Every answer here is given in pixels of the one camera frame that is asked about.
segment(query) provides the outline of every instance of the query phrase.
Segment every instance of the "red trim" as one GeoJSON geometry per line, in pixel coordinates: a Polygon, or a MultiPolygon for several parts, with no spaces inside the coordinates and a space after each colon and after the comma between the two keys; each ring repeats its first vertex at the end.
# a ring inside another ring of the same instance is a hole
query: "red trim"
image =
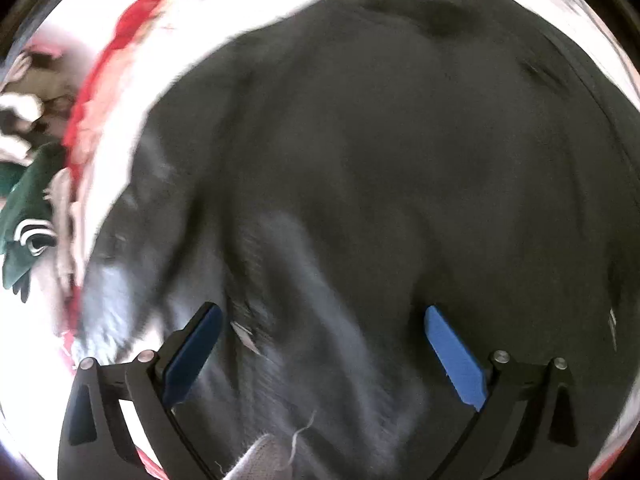
{"type": "MultiPolygon", "coordinates": [[[[116,50],[125,48],[133,40],[138,30],[140,30],[140,27],[147,22],[161,1],[162,0],[138,0],[121,15],[111,43],[109,43],[100,54],[98,61],[84,80],[84,84],[76,97],[76,103],[71,111],[71,117],[62,140],[63,146],[69,151],[76,143],[78,126],[84,118],[84,106],[91,101],[94,95],[95,85],[102,69],[109,62],[116,50]]],[[[77,183],[82,173],[82,165],[74,164],[69,156],[67,157],[67,165],[71,168],[74,181],[77,183]]]]}
{"type": "Polygon", "coordinates": [[[140,460],[142,460],[142,463],[145,466],[147,473],[155,476],[159,480],[169,480],[169,477],[166,475],[164,470],[158,464],[156,464],[153,460],[151,460],[149,456],[144,451],[142,451],[139,447],[136,449],[138,450],[138,456],[140,457],[140,460]]]}
{"type": "Polygon", "coordinates": [[[618,459],[622,450],[625,449],[625,446],[621,446],[618,450],[610,454],[602,464],[600,464],[596,469],[592,469],[589,471],[589,480],[600,480],[604,474],[611,468],[613,463],[618,459]]]}

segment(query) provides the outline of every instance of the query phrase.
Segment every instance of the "laundry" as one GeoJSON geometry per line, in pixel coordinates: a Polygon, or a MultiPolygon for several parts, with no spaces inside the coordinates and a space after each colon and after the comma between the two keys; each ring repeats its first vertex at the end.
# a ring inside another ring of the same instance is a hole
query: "laundry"
{"type": "Polygon", "coordinates": [[[79,180],[82,167],[90,160],[101,134],[106,109],[113,104],[120,76],[126,69],[134,38],[162,0],[138,0],[120,17],[114,38],[104,49],[78,94],[65,131],[63,143],[70,150],[69,167],[79,180]]]}
{"type": "Polygon", "coordinates": [[[39,97],[19,92],[0,94],[0,110],[12,110],[16,116],[28,123],[37,121],[43,113],[42,101],[39,97]]]}
{"type": "Polygon", "coordinates": [[[0,110],[0,133],[10,136],[24,130],[24,128],[20,127],[20,121],[23,120],[12,110],[0,110]]]}
{"type": "Polygon", "coordinates": [[[11,193],[24,173],[24,166],[13,162],[0,162],[0,198],[6,198],[11,193]]]}
{"type": "Polygon", "coordinates": [[[26,52],[21,52],[15,59],[14,64],[9,69],[6,77],[0,82],[0,92],[4,90],[7,83],[20,81],[21,78],[27,73],[27,70],[31,67],[31,56],[26,52]]]}
{"type": "Polygon", "coordinates": [[[45,189],[64,161],[65,150],[59,143],[41,147],[0,211],[0,254],[5,254],[2,286],[20,292],[23,302],[29,295],[31,267],[48,247],[56,245],[45,189]]]}
{"type": "Polygon", "coordinates": [[[287,451],[272,434],[260,437],[224,480],[292,480],[287,451]]]}
{"type": "Polygon", "coordinates": [[[30,150],[31,144],[23,138],[0,133],[0,160],[20,163],[27,159],[30,150]]]}
{"type": "MultiPolygon", "coordinates": [[[[3,138],[0,137],[0,144],[3,142],[3,138]]],[[[18,149],[19,154],[24,154],[24,147],[21,144],[14,146],[12,143],[9,146],[9,151],[5,151],[0,148],[0,162],[12,162],[14,164],[19,164],[20,166],[27,167],[33,162],[33,155],[29,151],[27,151],[27,155],[25,156],[15,156],[13,155],[14,148],[18,149]]]]}
{"type": "Polygon", "coordinates": [[[71,254],[71,196],[72,176],[69,168],[63,168],[51,180],[46,189],[45,199],[53,209],[53,228],[56,233],[56,273],[63,297],[71,295],[74,273],[71,254]]]}
{"type": "Polygon", "coordinates": [[[640,365],[639,126],[513,0],[319,0],[153,106],[74,357],[214,301],[259,355],[233,334],[175,409],[212,470],[317,406],[296,476],[428,478],[475,413],[422,332],[437,304],[479,359],[571,363],[586,476],[640,365]]]}
{"type": "Polygon", "coordinates": [[[6,92],[34,94],[42,101],[51,101],[69,93],[66,76],[55,70],[30,67],[24,75],[4,88],[6,92]]]}

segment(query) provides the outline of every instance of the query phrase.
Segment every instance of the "metal screw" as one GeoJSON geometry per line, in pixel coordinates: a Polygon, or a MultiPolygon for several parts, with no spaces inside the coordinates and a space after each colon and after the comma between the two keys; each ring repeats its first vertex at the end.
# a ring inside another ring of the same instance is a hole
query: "metal screw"
{"type": "Polygon", "coordinates": [[[554,359],[554,365],[558,370],[566,370],[566,359],[562,359],[561,357],[556,357],[554,359]]]}
{"type": "Polygon", "coordinates": [[[148,363],[155,357],[156,353],[153,350],[143,350],[138,354],[138,361],[141,363],[148,363]]]}
{"type": "Polygon", "coordinates": [[[88,370],[93,366],[94,366],[94,359],[91,357],[85,357],[84,359],[82,359],[82,361],[80,361],[80,367],[82,368],[82,370],[88,370]]]}
{"type": "Polygon", "coordinates": [[[509,362],[509,359],[511,359],[511,356],[505,350],[496,350],[494,352],[494,361],[497,363],[505,365],[509,362]]]}

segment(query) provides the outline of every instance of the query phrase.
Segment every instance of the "gray fabric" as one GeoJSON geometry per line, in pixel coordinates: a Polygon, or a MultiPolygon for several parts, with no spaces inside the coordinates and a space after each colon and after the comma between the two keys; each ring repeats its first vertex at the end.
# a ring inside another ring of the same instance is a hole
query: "gray fabric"
{"type": "Polygon", "coordinates": [[[225,480],[290,480],[291,466],[287,451],[272,434],[260,437],[225,480]]]}

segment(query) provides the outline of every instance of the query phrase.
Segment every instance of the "red fabric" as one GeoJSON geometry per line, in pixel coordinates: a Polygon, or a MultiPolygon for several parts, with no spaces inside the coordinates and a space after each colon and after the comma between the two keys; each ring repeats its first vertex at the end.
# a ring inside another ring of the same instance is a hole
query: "red fabric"
{"type": "Polygon", "coordinates": [[[618,459],[623,449],[625,449],[625,446],[622,446],[619,450],[609,455],[607,459],[602,464],[600,464],[600,466],[598,466],[597,469],[589,471],[588,480],[600,480],[618,459]]]}
{"type": "MultiPolygon", "coordinates": [[[[125,10],[118,20],[111,43],[109,43],[100,54],[98,61],[84,80],[84,84],[76,97],[76,103],[71,111],[71,117],[62,140],[62,144],[67,148],[68,152],[76,143],[78,126],[84,118],[84,106],[94,95],[94,87],[103,67],[111,59],[114,51],[125,48],[133,40],[137,31],[140,30],[140,27],[151,17],[153,10],[161,1],[162,0],[138,0],[125,10]]],[[[67,165],[71,168],[74,182],[78,183],[82,173],[82,166],[74,164],[69,158],[67,158],[67,165]]]]}
{"type": "Polygon", "coordinates": [[[76,328],[78,327],[78,317],[80,316],[80,294],[82,293],[82,289],[79,286],[75,286],[72,291],[71,299],[66,304],[66,317],[67,317],[67,326],[69,330],[65,332],[63,335],[63,343],[62,348],[66,355],[65,361],[72,368],[75,363],[73,359],[71,359],[71,345],[74,342],[74,334],[76,332],[76,328]]]}
{"type": "Polygon", "coordinates": [[[142,460],[142,464],[145,466],[147,473],[155,476],[159,480],[169,480],[169,477],[158,464],[151,460],[148,455],[139,447],[137,447],[136,449],[138,450],[138,456],[140,457],[140,460],[142,460]]]}

